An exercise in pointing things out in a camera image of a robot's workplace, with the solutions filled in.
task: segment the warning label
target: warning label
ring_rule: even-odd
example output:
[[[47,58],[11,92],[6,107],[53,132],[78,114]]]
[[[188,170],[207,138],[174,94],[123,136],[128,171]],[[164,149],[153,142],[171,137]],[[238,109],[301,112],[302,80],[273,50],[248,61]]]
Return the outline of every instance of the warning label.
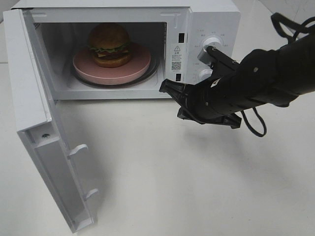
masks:
[[[185,57],[184,45],[174,43],[171,45],[170,70],[181,73],[183,69],[183,60]]]

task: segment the pink plate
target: pink plate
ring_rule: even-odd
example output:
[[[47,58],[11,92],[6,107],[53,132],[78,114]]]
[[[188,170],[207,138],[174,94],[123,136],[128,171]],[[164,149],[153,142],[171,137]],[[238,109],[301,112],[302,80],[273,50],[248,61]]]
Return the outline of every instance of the pink plate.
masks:
[[[142,76],[149,68],[151,55],[147,48],[131,43],[131,60],[122,66],[105,68],[98,66],[92,59],[88,48],[79,51],[73,58],[73,66],[79,76],[92,83],[101,85],[121,85]]]

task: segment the qr code label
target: qr code label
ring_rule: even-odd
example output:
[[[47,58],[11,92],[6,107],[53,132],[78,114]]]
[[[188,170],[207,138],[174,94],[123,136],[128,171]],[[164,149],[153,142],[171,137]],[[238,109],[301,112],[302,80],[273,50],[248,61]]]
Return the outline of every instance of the qr code label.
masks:
[[[172,70],[181,70],[182,62],[181,61],[173,61],[172,62]]]

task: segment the black cable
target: black cable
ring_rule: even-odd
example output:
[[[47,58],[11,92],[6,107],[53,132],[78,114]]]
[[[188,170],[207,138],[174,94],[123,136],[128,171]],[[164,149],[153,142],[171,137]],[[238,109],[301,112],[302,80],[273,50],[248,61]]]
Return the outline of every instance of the black cable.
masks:
[[[306,26],[306,25],[308,25],[309,23],[314,22],[314,21],[315,21],[315,16],[314,16],[314,17],[311,17],[311,18],[308,18],[306,21],[304,21],[304,22],[302,23],[302,26]],[[300,33],[300,31],[296,31],[296,32],[294,33],[294,35],[293,35],[293,40],[294,40],[294,41],[296,40],[296,38],[297,38],[297,36],[299,35],[299,33]]]
[[[266,133],[267,133],[267,126],[266,126],[266,124],[265,124],[265,121],[264,121],[263,118],[258,114],[258,111],[257,111],[256,107],[253,107],[252,109],[254,110],[254,112],[255,112],[257,118],[260,120],[260,122],[261,122],[261,124],[262,124],[262,127],[263,127],[263,129],[264,129],[264,132],[261,134],[261,133],[259,133],[257,130],[255,130],[255,129],[250,125],[250,123],[248,122],[247,117],[246,117],[246,115],[245,115],[245,112],[244,112],[244,111],[241,111],[242,116],[243,116],[243,119],[244,119],[244,122],[245,122],[247,128],[248,128],[254,135],[257,135],[258,137],[264,137],[264,136],[266,135]]]
[[[280,13],[276,12],[275,14],[273,14],[271,16],[271,21],[272,24],[274,25],[275,30],[277,31],[277,33],[283,37],[286,38],[289,43],[293,43],[297,37],[297,35],[299,33],[315,33],[315,25],[312,25],[310,27],[306,27],[307,24],[309,24],[310,22],[314,21],[315,17],[311,17],[309,19],[307,19],[303,24],[299,24],[296,23],[290,19],[288,19],[287,17],[281,15]],[[288,34],[285,33],[285,31],[283,30],[283,28],[281,27],[280,23],[282,23],[283,25],[295,30],[295,34],[297,34],[295,36],[290,36]]]

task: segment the white wall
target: white wall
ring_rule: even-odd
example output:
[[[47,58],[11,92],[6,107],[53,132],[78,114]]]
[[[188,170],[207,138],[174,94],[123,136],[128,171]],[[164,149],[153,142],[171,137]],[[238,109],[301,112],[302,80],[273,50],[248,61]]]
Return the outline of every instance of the white wall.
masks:
[[[315,0],[260,0],[271,12],[279,12],[302,23],[315,16]]]
[[[0,22],[3,20],[2,13],[9,10],[19,0],[0,0]]]

